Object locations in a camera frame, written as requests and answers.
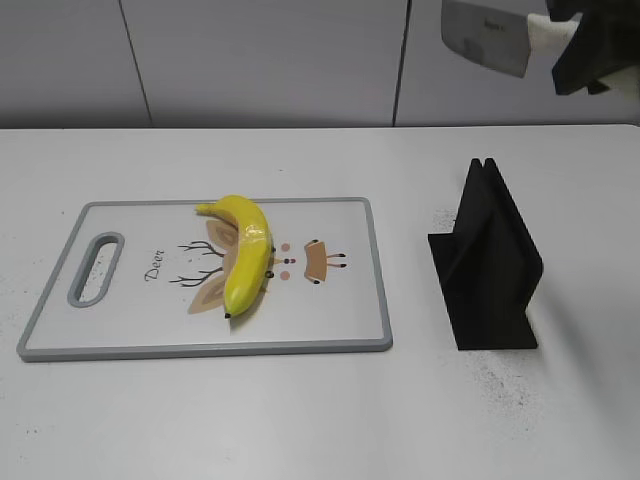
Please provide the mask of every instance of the black object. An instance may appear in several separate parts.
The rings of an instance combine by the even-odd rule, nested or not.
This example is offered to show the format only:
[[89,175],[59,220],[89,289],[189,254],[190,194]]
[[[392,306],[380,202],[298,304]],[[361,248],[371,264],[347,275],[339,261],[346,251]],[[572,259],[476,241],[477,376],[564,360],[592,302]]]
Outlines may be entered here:
[[549,16],[564,22],[581,13],[578,29],[553,67],[558,95],[583,87],[598,94],[598,82],[618,70],[640,65],[640,0],[547,0]]
[[429,235],[458,350],[537,348],[525,308],[542,259],[492,158],[474,158],[453,233]]

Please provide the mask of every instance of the black plastic holder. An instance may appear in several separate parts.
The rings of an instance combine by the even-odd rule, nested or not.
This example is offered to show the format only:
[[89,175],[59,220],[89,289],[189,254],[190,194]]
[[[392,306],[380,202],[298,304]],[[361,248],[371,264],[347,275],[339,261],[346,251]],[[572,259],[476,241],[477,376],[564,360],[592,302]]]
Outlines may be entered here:
[[542,259],[492,158],[472,160],[453,232],[428,237],[458,350],[537,348]]

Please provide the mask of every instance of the deer ear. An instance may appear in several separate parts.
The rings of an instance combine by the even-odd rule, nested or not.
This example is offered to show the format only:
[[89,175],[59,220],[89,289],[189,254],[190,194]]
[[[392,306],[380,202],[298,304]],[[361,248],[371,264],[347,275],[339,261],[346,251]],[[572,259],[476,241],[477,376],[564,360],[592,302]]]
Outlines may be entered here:
[[202,313],[221,307],[224,304],[225,280],[224,275],[218,275],[210,282],[201,286],[193,302],[191,302],[189,313]]
[[238,243],[238,229],[222,220],[207,221],[207,233],[213,243],[229,250]]

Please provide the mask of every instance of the cutting board handle hole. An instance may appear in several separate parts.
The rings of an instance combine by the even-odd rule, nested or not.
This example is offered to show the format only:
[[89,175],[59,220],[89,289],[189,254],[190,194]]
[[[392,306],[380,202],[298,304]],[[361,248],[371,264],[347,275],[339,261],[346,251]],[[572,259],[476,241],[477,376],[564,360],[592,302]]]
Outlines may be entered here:
[[123,246],[124,237],[116,232],[101,233],[89,242],[67,295],[72,306],[90,307],[104,298]]

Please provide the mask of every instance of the deer text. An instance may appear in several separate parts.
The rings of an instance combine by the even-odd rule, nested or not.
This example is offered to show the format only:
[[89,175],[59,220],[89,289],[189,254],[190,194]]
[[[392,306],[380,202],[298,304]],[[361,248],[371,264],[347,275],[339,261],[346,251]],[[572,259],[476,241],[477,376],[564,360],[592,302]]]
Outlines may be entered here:
[[156,250],[156,253],[153,257],[153,263],[149,270],[147,270],[144,274],[144,281],[148,282],[149,280],[157,280],[158,275],[160,275],[160,264],[164,255],[164,250]]

